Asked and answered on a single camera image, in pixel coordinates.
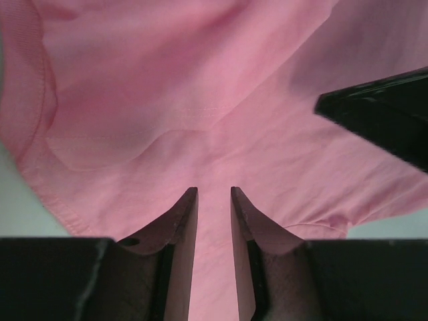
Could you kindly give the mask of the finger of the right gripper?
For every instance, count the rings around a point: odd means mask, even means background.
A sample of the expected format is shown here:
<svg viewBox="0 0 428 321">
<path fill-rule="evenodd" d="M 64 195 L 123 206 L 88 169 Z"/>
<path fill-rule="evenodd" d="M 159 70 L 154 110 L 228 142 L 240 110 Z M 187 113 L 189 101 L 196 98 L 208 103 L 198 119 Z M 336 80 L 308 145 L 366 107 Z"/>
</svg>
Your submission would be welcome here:
<svg viewBox="0 0 428 321">
<path fill-rule="evenodd" d="M 427 68 L 321 94 L 314 113 L 427 172 Z"/>
</svg>

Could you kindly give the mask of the pink t shirt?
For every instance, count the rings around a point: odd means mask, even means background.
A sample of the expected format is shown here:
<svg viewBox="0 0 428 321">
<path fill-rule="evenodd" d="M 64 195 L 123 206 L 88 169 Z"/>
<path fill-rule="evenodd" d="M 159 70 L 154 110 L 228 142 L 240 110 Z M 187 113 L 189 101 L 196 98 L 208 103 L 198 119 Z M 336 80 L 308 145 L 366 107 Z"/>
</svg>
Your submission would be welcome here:
<svg viewBox="0 0 428 321">
<path fill-rule="evenodd" d="M 199 190 L 191 320 L 238 318 L 230 188 L 304 238 L 427 206 L 427 176 L 315 115 L 427 65 L 426 1 L 2 1 L 1 140 L 72 235 Z"/>
</svg>

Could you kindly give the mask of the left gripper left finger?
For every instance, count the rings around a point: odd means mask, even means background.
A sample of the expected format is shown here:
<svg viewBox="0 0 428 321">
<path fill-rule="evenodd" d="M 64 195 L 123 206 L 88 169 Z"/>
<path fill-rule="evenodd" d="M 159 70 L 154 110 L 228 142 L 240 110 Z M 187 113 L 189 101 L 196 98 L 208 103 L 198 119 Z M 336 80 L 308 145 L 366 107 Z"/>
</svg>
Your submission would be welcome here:
<svg viewBox="0 0 428 321">
<path fill-rule="evenodd" d="M 164 214 L 114 241 L 1 239 L 2 320 L 186 320 L 197 230 L 191 187 Z"/>
</svg>

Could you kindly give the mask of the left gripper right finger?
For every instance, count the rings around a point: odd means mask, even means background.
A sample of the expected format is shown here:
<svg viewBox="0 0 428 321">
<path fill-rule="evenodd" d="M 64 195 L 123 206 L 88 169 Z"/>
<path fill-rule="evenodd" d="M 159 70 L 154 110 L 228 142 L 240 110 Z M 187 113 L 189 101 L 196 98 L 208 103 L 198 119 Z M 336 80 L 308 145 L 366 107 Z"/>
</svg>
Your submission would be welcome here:
<svg viewBox="0 0 428 321">
<path fill-rule="evenodd" d="M 231 188 L 240 320 L 426 320 L 426 239 L 305 240 Z"/>
</svg>

